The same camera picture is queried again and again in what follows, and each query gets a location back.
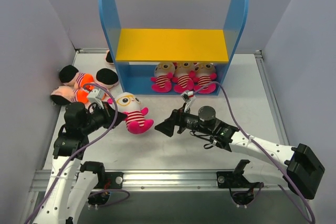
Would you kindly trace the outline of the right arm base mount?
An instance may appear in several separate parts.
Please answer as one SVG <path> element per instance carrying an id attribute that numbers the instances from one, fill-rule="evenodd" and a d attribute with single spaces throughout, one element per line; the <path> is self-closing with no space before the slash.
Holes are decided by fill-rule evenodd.
<path id="1" fill-rule="evenodd" d="M 254 182 L 247 180 L 244 176 L 245 167 L 250 164 L 247 159 L 241 159 L 235 169 L 229 171 L 217 171 L 217 187 L 224 189 L 235 188 L 255 188 L 261 186 L 261 182 Z"/>

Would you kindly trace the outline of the white plush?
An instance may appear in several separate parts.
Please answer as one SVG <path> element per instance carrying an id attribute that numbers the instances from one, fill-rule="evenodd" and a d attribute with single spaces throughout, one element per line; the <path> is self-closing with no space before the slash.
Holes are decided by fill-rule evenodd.
<path id="1" fill-rule="evenodd" d="M 134 94 L 129 92 L 121 93 L 115 98 L 115 101 L 118 111 L 127 116 L 124 121 L 130 133 L 142 134 L 153 126 L 154 121 L 145 118 L 149 109 L 142 107 L 141 101 Z"/>
<path id="2" fill-rule="evenodd" d="M 195 66 L 194 90 L 198 90 L 217 78 L 216 69 L 212 63 L 200 62 Z"/>
<path id="3" fill-rule="evenodd" d="M 172 89 L 172 78 L 175 73 L 175 65 L 172 62 L 160 62 L 154 69 L 154 77 L 151 88 L 158 93 L 167 93 Z"/>

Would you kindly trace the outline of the pink plush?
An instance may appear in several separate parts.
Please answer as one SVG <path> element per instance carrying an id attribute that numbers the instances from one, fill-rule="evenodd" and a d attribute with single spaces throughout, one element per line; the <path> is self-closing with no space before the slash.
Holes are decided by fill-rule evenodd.
<path id="1" fill-rule="evenodd" d="M 186 90 L 193 90 L 195 77 L 195 63 L 193 62 L 174 62 L 175 72 L 172 78 L 175 83 L 174 91 L 183 93 Z"/>

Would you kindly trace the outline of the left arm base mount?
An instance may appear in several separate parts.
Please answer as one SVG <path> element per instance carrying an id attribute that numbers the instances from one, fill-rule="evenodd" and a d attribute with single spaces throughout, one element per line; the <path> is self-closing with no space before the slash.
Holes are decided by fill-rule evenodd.
<path id="1" fill-rule="evenodd" d="M 94 186 L 94 189 L 121 189 L 123 175 L 123 172 L 98 173 L 98 183 Z"/>

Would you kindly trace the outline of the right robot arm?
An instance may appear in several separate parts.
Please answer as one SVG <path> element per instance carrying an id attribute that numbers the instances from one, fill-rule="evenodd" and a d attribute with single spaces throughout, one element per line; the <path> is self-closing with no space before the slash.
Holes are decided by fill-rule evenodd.
<path id="1" fill-rule="evenodd" d="M 315 198 L 325 167 L 308 145 L 281 145 L 244 134 L 239 128 L 218 119 L 211 106 L 201 107 L 197 115 L 184 108 L 174 109 L 167 119 L 154 128 L 171 137 L 176 127 L 179 134 L 185 129 L 202 133 L 209 136 L 208 142 L 212 146 L 274 165 L 277 172 L 272 175 L 273 184 L 287 184 L 297 195 L 305 199 Z"/>

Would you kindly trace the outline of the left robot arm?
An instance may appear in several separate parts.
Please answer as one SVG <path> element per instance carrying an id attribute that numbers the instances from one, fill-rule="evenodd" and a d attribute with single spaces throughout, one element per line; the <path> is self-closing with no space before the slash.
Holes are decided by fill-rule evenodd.
<path id="1" fill-rule="evenodd" d="M 46 193 L 27 223 L 77 223 L 91 191 L 106 183 L 103 163 L 82 160 L 92 143 L 88 136 L 102 127 L 110 131 L 126 117 L 107 102 L 93 103 L 91 109 L 81 102 L 65 107 L 65 122 L 54 142 Z"/>

